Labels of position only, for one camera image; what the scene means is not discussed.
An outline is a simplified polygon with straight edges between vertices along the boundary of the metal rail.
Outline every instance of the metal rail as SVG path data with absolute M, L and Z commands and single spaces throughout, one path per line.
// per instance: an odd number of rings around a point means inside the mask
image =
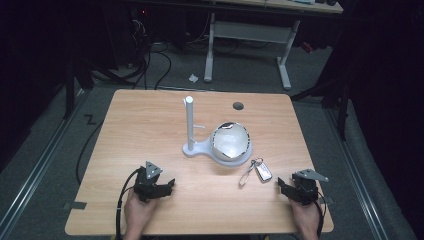
M 356 167 L 355 161 L 353 160 L 352 154 L 347 146 L 347 143 L 343 141 L 340 134 L 337 131 L 337 119 L 334 112 L 331 109 L 324 109 L 324 113 L 327 119 L 332 123 L 332 132 L 338 139 L 340 149 L 344 154 L 344 163 L 347 168 L 348 175 L 352 181 L 353 188 L 355 189 L 356 195 L 358 196 L 359 203 L 361 204 L 362 210 L 364 211 L 365 217 L 367 218 L 368 224 L 375 239 L 389 239 L 384 229 L 383 223 L 380 220 L 377 209 L 374 202 L 362 181 L 361 175 Z

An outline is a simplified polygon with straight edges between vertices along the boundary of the wire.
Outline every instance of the wire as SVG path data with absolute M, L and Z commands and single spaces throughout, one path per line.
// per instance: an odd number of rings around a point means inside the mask
M 171 70 L 171 65 L 172 64 L 171 64 L 171 59 L 168 56 L 166 56 L 165 54 L 163 54 L 161 52 L 155 52 L 155 53 L 160 54 L 160 55 L 166 57 L 168 59 L 168 61 L 169 61 L 168 70 L 166 70 L 165 74 L 156 82 L 156 85 L 155 85 L 155 88 L 154 89 L 157 90 L 157 88 L 159 86 L 159 83 L 165 78 L 166 75 L 168 75 L 169 71 Z
M 165 47 L 163 49 L 161 49 L 161 50 L 156 50 L 156 51 L 152 51 L 152 52 L 159 53 L 159 52 L 164 52 L 164 51 L 168 50 L 169 44 L 167 42 L 154 43 L 154 45 L 160 45 L 160 44 L 165 44 Z
M 147 90 L 147 69 L 150 66 L 150 51 L 149 51 L 149 55 L 148 55 L 148 60 L 147 60 L 147 68 L 146 68 L 146 72 L 144 73 L 144 90 Z
M 147 67 L 148 67 L 148 65 L 145 64 L 146 60 L 144 59 L 144 55 L 145 55 L 146 52 L 150 51 L 150 49 L 151 49 L 150 39 L 151 39 L 152 35 L 146 34 L 147 29 L 144 27 L 143 23 L 141 23 L 138 20 L 133 20 L 133 22 L 136 23 L 137 26 L 138 26 L 138 29 L 136 30 L 136 32 L 133 35 L 133 38 L 135 38 L 135 40 L 137 41 L 135 34 L 137 33 L 137 31 L 139 31 L 140 28 L 142 28 L 143 34 L 142 34 L 140 43 L 144 43 L 144 44 L 143 45 L 136 44 L 137 59 L 135 61 L 136 62 L 139 61 L 138 68 L 134 72 L 129 73 L 128 75 L 119 76 L 123 80 L 131 79 L 133 77 L 136 77 L 137 75 L 140 75 L 139 78 L 141 79 L 141 77 L 143 76 L 143 74 L 145 73 L 145 71 L 147 70 Z M 95 79 L 100 80 L 100 81 L 110 81 L 111 80 L 111 78 L 99 76 L 98 74 L 96 74 L 94 72 L 91 72 L 91 76 Z M 132 83 L 132 82 L 128 82 L 128 83 L 133 85 L 133 89 L 135 88 L 136 85 L 134 83 Z
M 130 174 L 130 176 L 125 181 L 124 186 L 122 187 L 121 194 L 119 195 L 118 204 L 116 206 L 116 239 L 121 240 L 121 207 L 122 207 L 122 197 L 124 196 L 125 192 L 128 191 L 131 188 L 126 189 L 128 182 L 131 180 L 131 178 L 140 171 L 140 169 L 135 170 Z
M 140 74 L 140 76 L 137 78 L 137 80 L 134 82 L 132 89 L 135 89 L 137 87 L 138 82 L 141 80 L 141 78 L 143 76 L 144 76 L 144 85 L 146 85 L 146 73 L 147 73 L 147 69 L 149 68 L 149 64 L 150 64 L 150 51 L 149 51 L 149 58 L 148 58 L 147 63 L 146 63 L 146 60 L 143 57 L 143 64 L 144 64 L 144 69 L 143 69 L 142 73 Z
M 327 202 L 325 201 L 324 196 L 322 196 L 322 194 L 320 192 L 318 192 L 318 194 L 321 196 L 322 201 L 324 201 L 324 214 L 323 214 L 323 217 L 325 217 L 325 214 L 327 213 Z
M 303 187 L 303 185 L 300 185 L 303 189 L 303 191 L 305 192 L 305 194 L 309 197 L 309 199 L 315 204 L 315 206 L 318 209 L 318 214 L 319 214 L 319 223 L 318 223 L 318 229 L 317 229 L 317 235 L 318 238 L 321 236 L 321 232 L 322 232 L 322 227 L 324 226 L 324 214 L 322 213 L 322 209 L 321 207 L 318 205 L 318 203 L 311 197 L 311 195 L 309 195 L 309 193 L 306 191 L 306 189 Z
M 205 49 L 205 48 L 207 48 L 209 46 L 208 43 L 202 43 L 205 40 L 208 40 L 208 39 L 205 38 L 205 39 L 202 39 L 201 41 L 197 41 L 195 43 L 186 44 L 186 47 L 188 47 L 190 49 L 195 49 L 195 50 Z M 200 45 L 200 44 L 201 44 L 201 47 L 193 47 L 193 45 Z
M 233 47 L 233 49 L 231 49 L 231 50 L 229 50 L 229 51 L 226 51 L 226 52 L 224 52 L 224 51 L 219 51 L 218 49 L 216 49 L 215 47 L 214 47 L 214 51 L 215 52 L 217 52 L 217 53 L 221 53 L 221 54 L 230 54 L 230 53 L 233 53 L 234 51 L 236 51 L 237 49 L 238 49 L 238 47 L 239 47 L 239 41 L 238 40 L 229 40 L 229 39 L 227 39 L 227 41 L 225 41 L 225 40 L 223 40 L 223 39 L 221 39 L 221 41 L 220 41 L 221 43 L 226 43 L 226 42 L 235 42 L 235 46 Z
M 273 42 L 267 42 L 267 43 L 264 43 L 264 44 L 263 44 L 263 45 L 261 45 L 261 46 L 255 46 L 255 45 L 252 45 L 252 44 L 244 43 L 244 42 L 242 41 L 242 42 L 240 42 L 240 45 L 245 46 L 245 47 L 250 47 L 250 48 L 257 48 L 257 49 L 261 49 L 261 48 L 266 48 L 266 47 L 274 46 L 274 45 L 276 45 L 276 43 L 273 43 Z
M 97 127 L 94 129 L 94 131 L 90 134 L 87 141 L 85 141 L 84 147 L 81 149 L 80 155 L 79 155 L 78 160 L 77 160 L 77 166 L 75 167 L 75 176 L 77 177 L 78 185 L 81 185 L 81 179 L 79 177 L 79 165 L 80 165 L 80 162 L 81 162 L 81 159 L 82 159 L 82 155 L 83 155 L 85 149 L 87 148 L 88 142 L 90 142 L 91 138 L 94 136 L 94 133 L 96 133 L 97 130 L 99 130 L 99 128 L 102 125 L 103 125 L 103 120 L 99 123 L 99 125 L 97 125 Z
M 205 35 L 206 29 L 208 28 L 208 23 L 209 23 L 209 19 L 210 19 L 210 17 L 211 17 L 211 14 L 209 13 L 209 14 L 208 14 L 208 18 L 206 19 L 205 27 L 203 28 L 203 31 L 202 31 L 202 33 L 199 35 L 199 37 L 198 37 L 198 38 L 196 38 L 196 40 L 193 40 L 193 41 L 191 41 L 191 42 L 187 42 L 187 44 L 190 44 L 190 43 L 196 43 L 196 42 L 201 42 L 201 41 L 204 41 L 205 39 L 208 39 L 208 38 L 209 38 L 209 37 L 205 37 L 204 39 L 200 39 L 200 38 L 202 38 L 202 37 L 203 37 L 203 35 Z

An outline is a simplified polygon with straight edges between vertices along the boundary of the keychain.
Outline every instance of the keychain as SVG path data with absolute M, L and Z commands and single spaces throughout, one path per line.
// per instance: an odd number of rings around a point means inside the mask
M 241 176 L 239 181 L 239 188 L 243 188 L 244 185 L 246 185 L 247 180 L 249 179 L 249 174 L 254 168 L 256 169 L 256 173 L 258 174 L 261 182 L 265 183 L 271 180 L 272 178 L 271 171 L 269 171 L 268 167 L 265 165 L 264 160 L 262 158 L 255 158 L 251 161 L 251 165 L 247 169 L 247 171 L 244 172 L 243 175 Z

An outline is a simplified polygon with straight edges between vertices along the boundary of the small round hole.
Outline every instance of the small round hole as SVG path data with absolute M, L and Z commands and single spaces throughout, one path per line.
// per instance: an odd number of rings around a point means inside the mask
M 244 105 L 243 105 L 243 103 L 241 103 L 241 102 L 235 102 L 235 103 L 233 103 L 233 108 L 234 108 L 235 110 L 243 110 Z

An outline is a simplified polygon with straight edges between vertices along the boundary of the hand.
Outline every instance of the hand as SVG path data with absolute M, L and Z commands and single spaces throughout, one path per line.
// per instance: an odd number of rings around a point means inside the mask
M 125 203 L 125 220 L 127 231 L 124 240 L 139 240 L 141 233 L 150 221 L 159 199 L 151 199 L 149 203 L 140 201 L 133 189 L 128 190 L 128 198 Z
M 293 208 L 294 221 L 304 240 L 318 239 L 319 212 L 315 204 L 303 206 L 301 203 L 289 199 Z

